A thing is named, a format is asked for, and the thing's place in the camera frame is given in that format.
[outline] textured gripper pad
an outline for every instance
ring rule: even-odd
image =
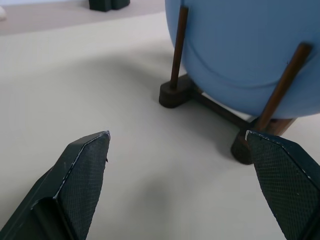
[[[319,175],[319,165],[298,144],[281,137],[270,138],[248,134],[251,159],[262,193],[286,239],[300,240],[319,213],[318,180],[312,182],[308,174]]]

